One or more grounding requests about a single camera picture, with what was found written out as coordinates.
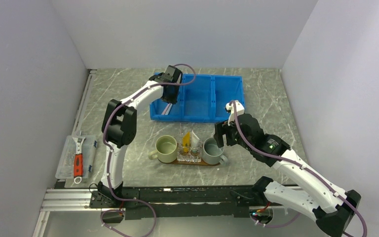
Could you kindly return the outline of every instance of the gray mug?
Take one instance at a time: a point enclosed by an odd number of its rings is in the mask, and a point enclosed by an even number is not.
[[[158,159],[163,163],[171,163],[178,157],[178,143],[174,137],[163,135],[156,141],[156,150],[148,154],[149,159]]]
[[[201,157],[207,164],[226,164],[228,159],[223,155],[223,152],[224,148],[219,148],[216,140],[210,137],[203,144]]]

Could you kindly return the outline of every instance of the white panel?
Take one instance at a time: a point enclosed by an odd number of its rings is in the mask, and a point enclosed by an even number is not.
[[[32,236],[87,70],[48,0],[0,0],[0,237]]]
[[[316,2],[53,0],[88,68],[280,68]]]
[[[320,0],[282,70],[310,164],[379,236],[379,1]],[[354,217],[347,232],[361,236]]]

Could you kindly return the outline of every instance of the white robotic arm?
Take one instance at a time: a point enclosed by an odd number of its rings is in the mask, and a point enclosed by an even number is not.
[[[122,99],[121,101],[128,101],[131,98],[133,98],[136,94],[138,94],[140,91],[147,87],[151,87],[150,89],[143,92],[141,95],[139,95],[136,99],[133,99],[129,104],[127,104],[128,107],[132,107],[136,110],[137,114],[140,113],[142,109],[146,109],[149,107],[150,103],[161,98],[163,96],[163,86],[154,86],[155,84],[158,84],[154,80],[149,80],[146,82],[146,84],[137,90],[135,93],[130,95],[127,98]],[[123,165],[124,165],[124,158],[125,158],[125,152],[127,150],[128,145],[123,145],[120,148],[114,144],[114,142],[108,141],[110,146],[113,148],[113,152],[111,155],[111,162],[110,162],[110,178],[111,178],[111,185],[113,189],[118,188],[122,182],[123,182]],[[111,149],[109,146],[107,146],[107,154],[106,154],[106,162],[105,162],[105,168],[104,170],[107,170],[107,159],[109,156]],[[108,181],[107,181],[107,174],[104,172],[101,182],[104,186],[108,187]]]
[[[182,72],[174,66],[168,66],[164,73],[150,77],[142,88],[129,97],[121,101],[112,99],[108,103],[101,129],[107,145],[106,162],[104,174],[97,186],[98,192],[110,199],[113,205],[118,202],[115,196],[121,196],[124,158],[128,145],[136,136],[137,114],[159,98],[175,104],[181,80]]]
[[[355,214],[343,200],[356,208],[361,196],[354,190],[346,192],[334,185],[306,164],[281,138],[265,134],[258,121],[244,113],[238,101],[228,103],[226,110],[230,112],[229,119],[215,125],[214,138],[219,147],[224,145],[223,135],[226,135],[228,146],[243,146],[256,160],[287,175],[303,189],[295,191],[262,177],[252,188],[256,199],[292,208],[315,221],[328,235],[340,237]]]

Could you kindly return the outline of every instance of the red tool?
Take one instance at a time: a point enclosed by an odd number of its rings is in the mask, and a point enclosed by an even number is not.
[[[85,137],[72,136],[72,138],[76,143],[76,154],[73,163],[73,181],[75,184],[79,184],[82,182],[83,175],[82,143],[85,140]]]

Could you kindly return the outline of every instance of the marble surface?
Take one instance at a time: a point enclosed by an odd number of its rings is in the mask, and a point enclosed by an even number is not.
[[[101,126],[107,103],[111,99],[125,98],[143,86],[154,72],[165,68],[101,69],[96,72],[90,99],[81,130],[83,134],[97,135],[98,147],[93,172],[80,184],[67,180],[65,187],[88,187],[98,183],[105,163],[105,146]],[[243,77],[245,111],[258,119],[266,133],[276,134],[290,144],[306,160],[290,105],[278,69],[254,68],[197,68],[199,74],[239,75]],[[261,176],[282,184],[293,182],[285,175],[256,161],[240,146],[226,147],[229,164],[193,166],[163,164],[149,160],[148,152],[161,135],[172,135],[179,141],[188,131],[194,130],[201,140],[214,134],[212,123],[158,122],[150,119],[149,108],[137,117],[137,134],[129,145],[124,161],[124,186],[207,186],[249,185]]]

